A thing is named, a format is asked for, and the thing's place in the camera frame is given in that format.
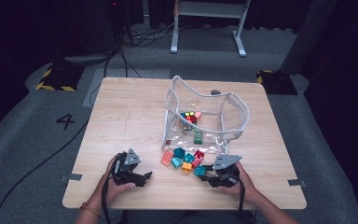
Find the bracelet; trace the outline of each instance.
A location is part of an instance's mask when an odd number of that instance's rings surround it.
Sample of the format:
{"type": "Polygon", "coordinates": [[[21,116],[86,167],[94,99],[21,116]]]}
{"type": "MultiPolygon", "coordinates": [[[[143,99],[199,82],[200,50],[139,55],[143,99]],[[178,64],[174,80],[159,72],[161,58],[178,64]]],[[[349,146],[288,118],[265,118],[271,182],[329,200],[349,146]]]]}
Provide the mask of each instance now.
{"type": "Polygon", "coordinates": [[[97,215],[97,217],[99,217],[100,213],[97,210],[90,208],[89,204],[90,204],[90,201],[88,201],[86,203],[82,203],[80,206],[80,209],[87,209],[87,210],[91,211],[92,213],[94,213],[95,215],[97,215]]]}

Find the wooden table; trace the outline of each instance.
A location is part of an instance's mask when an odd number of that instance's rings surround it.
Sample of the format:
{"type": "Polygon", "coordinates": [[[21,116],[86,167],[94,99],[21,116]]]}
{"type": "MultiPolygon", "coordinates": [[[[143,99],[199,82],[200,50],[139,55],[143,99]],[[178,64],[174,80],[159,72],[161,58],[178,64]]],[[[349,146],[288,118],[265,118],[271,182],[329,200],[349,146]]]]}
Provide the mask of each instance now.
{"type": "MultiPolygon", "coordinates": [[[[282,209],[303,209],[307,203],[263,87],[257,83],[186,82],[203,94],[233,91],[249,106],[251,118],[241,138],[230,142],[229,154],[242,155],[241,163],[255,186],[282,209]]],[[[193,174],[160,163],[161,140],[170,80],[106,77],[91,113],[63,205],[78,208],[85,202],[118,152],[132,148],[142,162],[134,173],[152,171],[143,188],[121,194],[111,204],[117,209],[238,209],[239,200],[210,187],[193,174]]],[[[202,164],[212,164],[208,154],[202,164]]],[[[253,209],[246,203],[244,208],[253,209]]]]}

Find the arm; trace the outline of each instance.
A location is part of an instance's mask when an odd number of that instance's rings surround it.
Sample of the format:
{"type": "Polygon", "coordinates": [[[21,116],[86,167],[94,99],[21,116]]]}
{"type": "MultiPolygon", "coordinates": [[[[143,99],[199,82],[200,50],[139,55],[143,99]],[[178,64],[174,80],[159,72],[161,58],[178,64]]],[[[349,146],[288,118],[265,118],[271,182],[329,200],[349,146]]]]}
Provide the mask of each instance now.
{"type": "MultiPolygon", "coordinates": [[[[240,171],[240,179],[245,186],[245,201],[252,203],[257,210],[263,214],[267,222],[274,223],[298,223],[295,219],[283,212],[279,207],[272,203],[266,196],[255,188],[251,177],[243,170],[240,162],[236,163],[238,170],[240,171]]],[[[221,191],[228,194],[240,195],[240,185],[237,183],[231,188],[218,187],[221,191]]]]}
{"type": "MultiPolygon", "coordinates": [[[[112,166],[112,163],[114,160],[115,160],[115,158],[113,158],[109,162],[106,172],[102,175],[94,192],[91,194],[89,199],[85,202],[85,204],[88,208],[81,209],[80,214],[77,217],[76,224],[97,223],[98,216],[94,212],[101,214],[101,211],[102,211],[101,194],[103,191],[103,183],[104,183],[106,177],[109,175],[110,167],[112,166]]],[[[118,196],[118,194],[120,194],[124,191],[127,191],[129,189],[132,189],[134,187],[135,187],[134,183],[128,183],[128,184],[118,186],[115,183],[115,181],[113,181],[113,179],[111,178],[109,180],[109,189],[107,190],[107,195],[106,195],[107,204],[110,204],[118,196]]]]}

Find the rubik's cube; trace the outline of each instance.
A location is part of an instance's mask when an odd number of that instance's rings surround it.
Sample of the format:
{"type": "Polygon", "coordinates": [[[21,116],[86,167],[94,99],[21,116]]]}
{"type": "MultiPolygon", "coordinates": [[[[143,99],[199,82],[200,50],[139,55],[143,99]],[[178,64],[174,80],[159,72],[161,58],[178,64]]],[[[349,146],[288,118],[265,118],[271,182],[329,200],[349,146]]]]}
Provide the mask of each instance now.
{"type": "MultiPolygon", "coordinates": [[[[194,112],[185,112],[180,114],[184,119],[186,119],[188,122],[197,125],[197,118],[194,112]]],[[[191,131],[192,127],[191,125],[188,125],[186,122],[182,121],[182,126],[184,131],[191,131]]]]}

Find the person's right hand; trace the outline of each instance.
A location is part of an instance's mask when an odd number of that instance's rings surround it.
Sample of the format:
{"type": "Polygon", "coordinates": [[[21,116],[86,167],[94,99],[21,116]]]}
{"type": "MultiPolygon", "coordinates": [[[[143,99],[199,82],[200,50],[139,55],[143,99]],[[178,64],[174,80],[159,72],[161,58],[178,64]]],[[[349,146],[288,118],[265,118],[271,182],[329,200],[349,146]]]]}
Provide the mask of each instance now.
{"type": "MultiPolygon", "coordinates": [[[[253,198],[258,194],[258,190],[255,188],[254,183],[252,182],[251,177],[246,173],[243,169],[241,163],[237,161],[235,163],[238,170],[240,171],[240,180],[242,181],[243,185],[245,186],[245,200],[251,202],[253,198]]],[[[235,184],[234,186],[228,188],[219,186],[217,187],[219,190],[227,193],[227,194],[234,194],[234,195],[241,195],[241,185],[240,183],[235,184]]]]}

